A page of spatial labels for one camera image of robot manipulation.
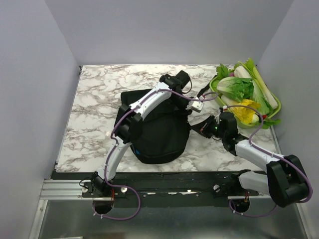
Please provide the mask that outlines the black backpack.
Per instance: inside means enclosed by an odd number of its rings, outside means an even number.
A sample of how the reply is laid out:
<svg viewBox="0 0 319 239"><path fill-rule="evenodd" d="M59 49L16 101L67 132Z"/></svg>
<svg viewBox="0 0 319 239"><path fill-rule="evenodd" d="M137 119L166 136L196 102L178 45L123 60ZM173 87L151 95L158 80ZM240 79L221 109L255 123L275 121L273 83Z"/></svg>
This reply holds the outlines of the black backpack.
<svg viewBox="0 0 319 239"><path fill-rule="evenodd" d="M175 95L182 93L184 83L172 83L168 88ZM191 126L188 116L191 110L181 112L170 97L160 102L145 118L135 113L125 115L133 109L133 103L146 96L150 90L136 90L121 93L121 107L115 122L115 136L130 148L137 159L144 164L164 164L177 159L185 150Z"/></svg>

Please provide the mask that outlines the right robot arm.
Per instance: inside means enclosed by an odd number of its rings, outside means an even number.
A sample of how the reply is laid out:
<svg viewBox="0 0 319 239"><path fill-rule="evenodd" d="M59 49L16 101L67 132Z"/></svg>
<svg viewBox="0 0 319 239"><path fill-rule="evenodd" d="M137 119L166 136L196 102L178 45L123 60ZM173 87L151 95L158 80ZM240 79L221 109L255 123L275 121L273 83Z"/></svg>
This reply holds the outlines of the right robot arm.
<svg viewBox="0 0 319 239"><path fill-rule="evenodd" d="M193 130L206 138L220 139L228 152L264 171L263 174L240 172L238 178L229 183L233 194L241 195L246 190L254 190L269 195L282 208L311 198L313 191L299 158L293 154L284 156L271 152L241 135L232 113L222 112L218 119L210 116L193 126Z"/></svg>

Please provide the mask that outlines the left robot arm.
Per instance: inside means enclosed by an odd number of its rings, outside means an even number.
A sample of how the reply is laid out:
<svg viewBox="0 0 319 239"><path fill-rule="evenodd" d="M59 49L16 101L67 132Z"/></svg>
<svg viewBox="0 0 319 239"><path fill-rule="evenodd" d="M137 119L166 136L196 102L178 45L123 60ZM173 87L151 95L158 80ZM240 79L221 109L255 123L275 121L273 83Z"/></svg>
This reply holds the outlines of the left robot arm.
<svg viewBox="0 0 319 239"><path fill-rule="evenodd" d="M188 116L191 100L183 88L190 76L180 71L176 76L162 75L151 90L124 92L111 139L114 141L102 170L91 176L92 190L98 196L113 192L112 182L125 152L130 148L139 161L162 164L177 159L189 138Z"/></svg>

